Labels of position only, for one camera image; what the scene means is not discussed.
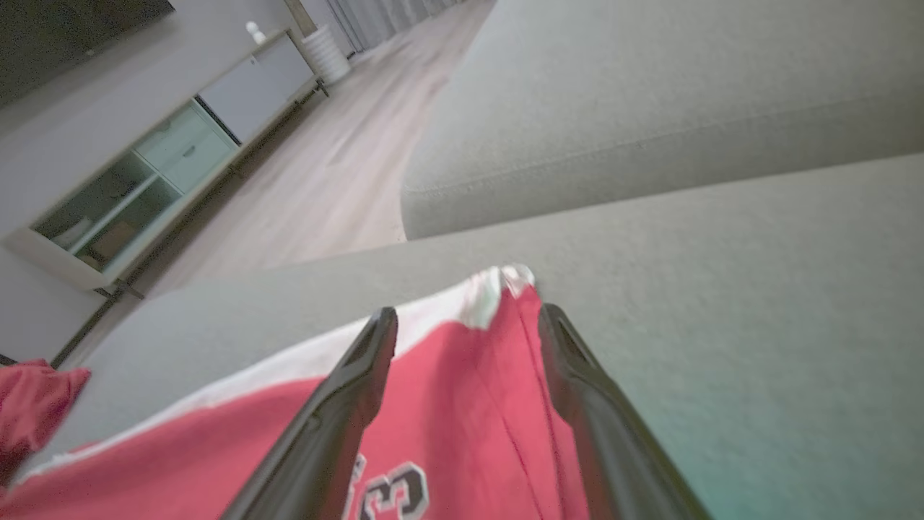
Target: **sofa cushion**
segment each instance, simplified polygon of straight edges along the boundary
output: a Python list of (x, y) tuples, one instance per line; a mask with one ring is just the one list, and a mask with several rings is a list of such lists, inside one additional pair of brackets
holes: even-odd
[(411, 158), (411, 239), (924, 150), (919, 0), (499, 0)]
[(30, 464), (374, 309), (522, 262), (717, 520), (924, 510), (924, 155), (413, 241), (145, 303)]

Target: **white figurine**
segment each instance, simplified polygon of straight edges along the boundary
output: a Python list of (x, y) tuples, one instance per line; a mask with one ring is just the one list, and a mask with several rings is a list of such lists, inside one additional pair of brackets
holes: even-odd
[(247, 28), (247, 32), (250, 33), (250, 36), (253, 37), (253, 41), (256, 42), (257, 45), (266, 41), (266, 34), (263, 34), (260, 31), (260, 28), (257, 27), (256, 23), (249, 21), (247, 22), (247, 25), (245, 25), (244, 27)]

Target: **metal cabinet leg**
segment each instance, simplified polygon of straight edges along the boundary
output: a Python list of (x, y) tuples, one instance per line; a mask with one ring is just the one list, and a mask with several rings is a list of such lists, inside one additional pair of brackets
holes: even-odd
[(318, 79), (318, 88), (321, 89), (321, 92), (323, 92), (326, 97), (331, 97), (331, 95), (327, 92), (327, 87), (324, 86), (324, 80), (320, 78)]
[(141, 294), (140, 292), (138, 292), (138, 290), (128, 285), (123, 279), (117, 279), (115, 283), (118, 285), (118, 288), (121, 289), (122, 291), (125, 291), (128, 294), (131, 294), (132, 296), (134, 296), (135, 298), (138, 298), (139, 300), (144, 300), (144, 294)]

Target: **cabinet drawer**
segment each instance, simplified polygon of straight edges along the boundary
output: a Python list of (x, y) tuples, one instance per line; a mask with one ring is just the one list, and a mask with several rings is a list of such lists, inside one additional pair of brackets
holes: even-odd
[(190, 192), (218, 163), (227, 158), (233, 149), (214, 132), (202, 136), (180, 153), (179, 160), (163, 172), (178, 190)]
[(206, 131), (211, 131), (208, 124), (191, 105), (187, 105), (145, 137), (135, 151), (151, 166), (164, 169)]

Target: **curtain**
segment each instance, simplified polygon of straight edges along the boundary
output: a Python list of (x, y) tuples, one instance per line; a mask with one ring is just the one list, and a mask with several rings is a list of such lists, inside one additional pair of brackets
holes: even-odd
[(460, 0), (327, 0), (346, 37), (365, 51)]

